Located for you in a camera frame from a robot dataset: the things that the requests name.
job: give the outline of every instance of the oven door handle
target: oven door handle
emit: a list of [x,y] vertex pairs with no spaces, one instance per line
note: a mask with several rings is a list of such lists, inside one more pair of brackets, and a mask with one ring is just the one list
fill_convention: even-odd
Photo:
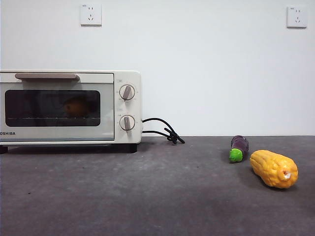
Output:
[[19,80],[31,80],[39,82],[50,80],[63,80],[63,81],[79,81],[80,77],[76,74],[61,74],[61,73],[16,73],[15,78]]

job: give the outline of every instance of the oven door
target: oven door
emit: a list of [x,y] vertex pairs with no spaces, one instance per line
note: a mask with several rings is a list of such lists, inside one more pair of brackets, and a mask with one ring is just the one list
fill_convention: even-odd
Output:
[[114,140],[114,75],[1,73],[0,141]]

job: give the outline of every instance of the oven feet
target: oven feet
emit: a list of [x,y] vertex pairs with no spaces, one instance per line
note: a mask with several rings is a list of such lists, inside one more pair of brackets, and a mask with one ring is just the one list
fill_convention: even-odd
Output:
[[130,152],[130,153],[135,153],[135,152],[137,152],[137,144],[130,144],[130,145],[129,145],[129,152]]
[[5,154],[8,152],[8,147],[0,146],[0,154]]

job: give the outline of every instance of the toshiba logo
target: toshiba logo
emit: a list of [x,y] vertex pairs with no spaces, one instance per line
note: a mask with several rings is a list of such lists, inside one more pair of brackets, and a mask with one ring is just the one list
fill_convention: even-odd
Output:
[[0,132],[0,135],[15,135],[15,132]]

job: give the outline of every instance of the oven control knob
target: oven control knob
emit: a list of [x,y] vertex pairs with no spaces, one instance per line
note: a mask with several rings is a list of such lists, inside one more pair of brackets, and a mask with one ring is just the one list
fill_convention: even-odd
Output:
[[131,130],[134,127],[134,118],[131,116],[123,116],[120,119],[120,127],[124,130]]
[[131,85],[124,85],[120,88],[119,94],[123,100],[130,100],[134,97],[134,88]]

